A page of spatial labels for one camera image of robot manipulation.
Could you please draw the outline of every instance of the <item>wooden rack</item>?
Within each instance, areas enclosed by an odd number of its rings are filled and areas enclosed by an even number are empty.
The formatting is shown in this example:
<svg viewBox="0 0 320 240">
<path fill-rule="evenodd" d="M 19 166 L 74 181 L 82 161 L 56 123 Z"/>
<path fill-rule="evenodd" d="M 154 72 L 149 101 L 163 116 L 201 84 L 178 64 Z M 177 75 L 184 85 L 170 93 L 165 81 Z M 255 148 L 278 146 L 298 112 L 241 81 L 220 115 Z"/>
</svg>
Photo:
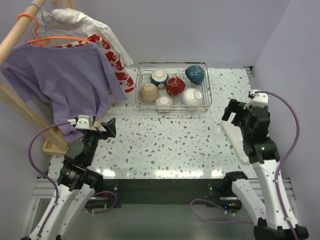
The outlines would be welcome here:
<svg viewBox="0 0 320 240">
<path fill-rule="evenodd" d="M 33 3 L 42 7 L 46 0 L 33 0 Z M 73 0 L 61 0 L 64 8 L 75 9 Z M 52 4 L 55 8 L 58 7 L 59 0 L 53 0 Z M 35 5 L 30 5 L 25 13 L 36 16 L 39 9 Z M 0 44 L 0 66 L 4 63 L 12 49 L 18 43 L 21 36 L 27 30 L 28 26 L 32 22 L 32 19 L 27 16 L 22 16 L 16 24 L 13 26 L 9 34 Z M 48 125 L 36 115 L 15 93 L 13 93 L 6 85 L 0 82 L 0 100 L 17 113 L 21 118 L 28 122 L 37 130 L 42 130 L 48 127 Z M 101 124 L 101 118 L 95 123 L 96 127 Z M 66 151 L 67 143 L 62 138 L 61 133 L 57 129 L 50 129 L 45 131 L 43 135 L 47 138 L 42 151 L 46 154 L 64 154 Z"/>
</svg>

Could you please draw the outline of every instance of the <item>red and white cloth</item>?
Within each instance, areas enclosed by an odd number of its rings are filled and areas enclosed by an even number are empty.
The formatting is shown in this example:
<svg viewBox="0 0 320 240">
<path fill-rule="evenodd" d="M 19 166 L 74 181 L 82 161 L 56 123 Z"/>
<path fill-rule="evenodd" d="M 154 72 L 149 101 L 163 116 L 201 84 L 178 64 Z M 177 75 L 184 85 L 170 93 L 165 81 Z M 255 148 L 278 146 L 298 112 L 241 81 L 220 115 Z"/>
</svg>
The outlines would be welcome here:
<svg viewBox="0 0 320 240">
<path fill-rule="evenodd" d="M 116 56 L 116 54 L 111 49 L 109 43 L 101 38 L 98 34 L 94 34 L 92 36 L 87 37 L 87 39 L 97 45 L 103 50 L 105 57 L 111 64 L 111 67 L 116 75 L 116 78 L 119 80 L 119 83 L 124 91 L 124 93 L 128 94 L 135 89 L 135 83 L 130 75 L 127 73 L 120 60 Z M 85 41 L 74 41 L 68 44 L 54 46 L 53 48 L 74 48 L 80 47 L 82 45 L 86 45 Z"/>
</svg>

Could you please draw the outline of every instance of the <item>lavender shirt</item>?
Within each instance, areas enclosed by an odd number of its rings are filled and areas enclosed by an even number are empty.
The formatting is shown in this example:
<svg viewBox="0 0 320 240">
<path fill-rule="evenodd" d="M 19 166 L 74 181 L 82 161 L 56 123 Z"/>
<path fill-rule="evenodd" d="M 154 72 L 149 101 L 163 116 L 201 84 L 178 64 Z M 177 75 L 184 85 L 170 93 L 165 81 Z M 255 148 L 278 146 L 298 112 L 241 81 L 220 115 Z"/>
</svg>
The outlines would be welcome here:
<svg viewBox="0 0 320 240">
<path fill-rule="evenodd" d="M 100 118 L 111 102 L 125 94 L 108 59 L 95 43 L 78 47 L 40 47 L 22 42 L 1 66 L 1 72 L 26 102 L 33 93 L 52 102 L 53 120 L 78 115 Z M 71 125 L 59 127 L 66 142 L 82 137 Z"/>
</svg>

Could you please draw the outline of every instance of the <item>white towel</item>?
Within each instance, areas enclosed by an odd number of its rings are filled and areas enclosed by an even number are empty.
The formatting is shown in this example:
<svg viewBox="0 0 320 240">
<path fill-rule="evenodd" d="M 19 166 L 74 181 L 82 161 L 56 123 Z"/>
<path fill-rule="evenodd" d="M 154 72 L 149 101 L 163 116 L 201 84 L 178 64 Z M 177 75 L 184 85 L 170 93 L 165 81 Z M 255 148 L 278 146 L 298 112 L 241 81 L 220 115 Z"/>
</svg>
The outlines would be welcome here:
<svg viewBox="0 0 320 240">
<path fill-rule="evenodd" d="M 229 117 L 228 121 L 222 121 L 221 126 L 229 139 L 230 143 L 233 145 L 233 149 L 238 159 L 244 164 L 250 164 L 249 158 L 245 154 L 241 130 L 238 126 L 234 126 L 231 121 L 234 119 L 234 114 Z"/>
</svg>

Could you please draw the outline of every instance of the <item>clothes hanger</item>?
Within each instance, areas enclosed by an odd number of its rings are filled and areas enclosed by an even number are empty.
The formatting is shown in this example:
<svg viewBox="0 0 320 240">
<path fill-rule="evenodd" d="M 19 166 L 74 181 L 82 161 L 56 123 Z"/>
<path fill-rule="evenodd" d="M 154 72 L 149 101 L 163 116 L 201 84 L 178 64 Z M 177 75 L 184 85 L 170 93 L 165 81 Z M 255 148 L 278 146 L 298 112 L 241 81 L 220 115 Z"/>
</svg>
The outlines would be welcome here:
<svg viewBox="0 0 320 240">
<path fill-rule="evenodd" d="M 34 34 L 35 34 L 35 36 L 36 36 L 37 39 L 27 41 L 27 42 L 26 42 L 27 44 L 31 44 L 31 43 L 32 43 L 32 44 L 34 44 L 34 45 L 36 45 L 36 46 L 42 47 L 42 46 L 48 45 L 49 42 L 50 42 L 50 39 L 74 39 L 74 40 L 84 41 L 84 42 L 86 42 L 86 43 L 88 43 L 88 44 L 91 43 L 91 41 L 89 41 L 89 40 L 86 39 L 86 38 L 76 37 L 76 36 L 49 36 L 49 37 L 40 38 L 39 35 L 38 35 L 38 33 L 37 33 L 37 30 L 38 30 L 38 28 L 39 28 L 39 26 L 40 26 L 38 20 L 37 20 L 34 16 L 32 16 L 31 14 L 29 14 L 29 13 L 20 13 L 20 14 L 18 15 L 17 19 L 19 20 L 19 19 L 20 19 L 21 17 L 23 17 L 23 16 L 25 16 L 25 17 L 30 17 L 30 18 L 32 18 L 32 19 L 36 22 L 36 27 L 35 27 L 35 29 L 34 29 Z M 45 41 L 45 40 L 46 40 L 45 43 L 35 43 L 35 42 Z"/>
<path fill-rule="evenodd" d="M 34 17 L 34 16 L 32 16 L 31 14 L 29 14 L 29 13 L 20 13 L 19 15 L 18 15 L 18 17 L 17 17 L 17 21 L 21 18 L 21 17 L 23 17 L 23 16 L 25 16 L 25 17 L 30 17 L 30 18 L 32 18 L 34 21 L 35 21 L 35 23 L 36 23 L 36 26 L 35 26 L 35 28 L 34 28 L 34 35 L 35 35 L 35 37 L 37 38 L 37 39 L 40 39 L 40 37 L 39 37 L 39 35 L 37 34 L 37 30 L 38 30 L 38 28 L 39 28 L 39 22 L 38 22 L 38 20 Z M 48 39 L 45 43 L 34 43 L 34 45 L 36 45 L 36 46 L 45 46 L 45 45 L 48 45 L 49 44 L 49 42 L 50 42 L 50 40 Z"/>
<path fill-rule="evenodd" d="M 42 19 L 42 21 L 43 21 L 44 24 L 45 24 L 45 26 L 44 26 L 44 27 L 45 27 L 45 31 L 39 32 L 38 35 L 39 35 L 39 34 L 44 34 L 44 33 L 48 32 L 48 29 L 47 29 L 47 27 L 48 27 L 48 28 L 50 29 L 50 31 L 52 31 L 52 32 L 67 33 L 67 34 L 70 34 L 70 35 L 73 35 L 73 36 L 76 36 L 76 37 L 79 37 L 79 38 L 82 38 L 82 39 L 86 39 L 85 37 L 80 36 L 80 35 L 77 35 L 77 34 L 75 34 L 75 33 L 73 33 L 73 32 L 70 32 L 70 31 L 52 29 L 51 26 L 47 23 L 47 21 L 46 21 L 46 19 L 45 19 L 45 16 L 44 16 L 44 13 L 42 12 L 41 7 L 40 7 L 38 4 L 33 3 L 33 2 L 31 2 L 31 3 L 28 4 L 28 6 L 30 6 L 30 5 L 34 5 L 34 6 L 36 6 L 36 7 L 39 9 L 39 11 L 40 11 L 40 13 L 41 13 L 41 19 Z"/>
</svg>

